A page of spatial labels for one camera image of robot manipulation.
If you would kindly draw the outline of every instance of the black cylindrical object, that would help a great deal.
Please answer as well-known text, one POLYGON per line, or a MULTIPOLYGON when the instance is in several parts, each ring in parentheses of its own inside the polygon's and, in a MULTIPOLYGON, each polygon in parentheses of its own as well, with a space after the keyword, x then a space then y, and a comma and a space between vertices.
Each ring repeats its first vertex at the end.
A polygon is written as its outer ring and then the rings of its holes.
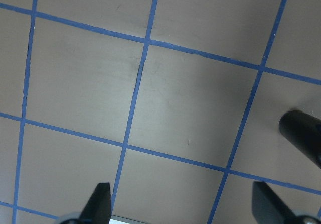
POLYGON ((321 168, 321 120, 293 110, 282 116, 279 129, 283 136, 321 168))

